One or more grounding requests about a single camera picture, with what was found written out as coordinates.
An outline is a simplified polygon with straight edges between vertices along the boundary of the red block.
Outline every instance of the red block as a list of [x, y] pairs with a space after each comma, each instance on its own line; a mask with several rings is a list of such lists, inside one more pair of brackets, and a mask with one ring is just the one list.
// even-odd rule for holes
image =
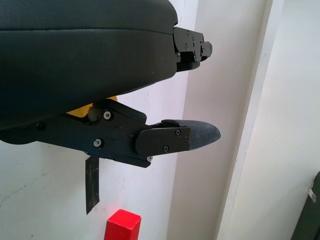
[[141, 216], [118, 210], [106, 222], [104, 240], [138, 240]]

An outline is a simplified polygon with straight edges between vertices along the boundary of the bolt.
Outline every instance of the bolt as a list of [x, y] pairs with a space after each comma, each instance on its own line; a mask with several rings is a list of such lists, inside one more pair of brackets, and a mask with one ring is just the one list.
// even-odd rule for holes
[[94, 140], [93, 142], [93, 146], [95, 146], [96, 148], [100, 147], [102, 144], [102, 141], [100, 138], [97, 138], [96, 140]]
[[165, 147], [163, 148], [163, 151], [164, 151], [165, 153], [169, 152], [169, 147], [168, 147], [168, 146], [165, 146]]
[[105, 111], [104, 114], [103, 114], [103, 118], [105, 120], [109, 120], [111, 118], [111, 112]]

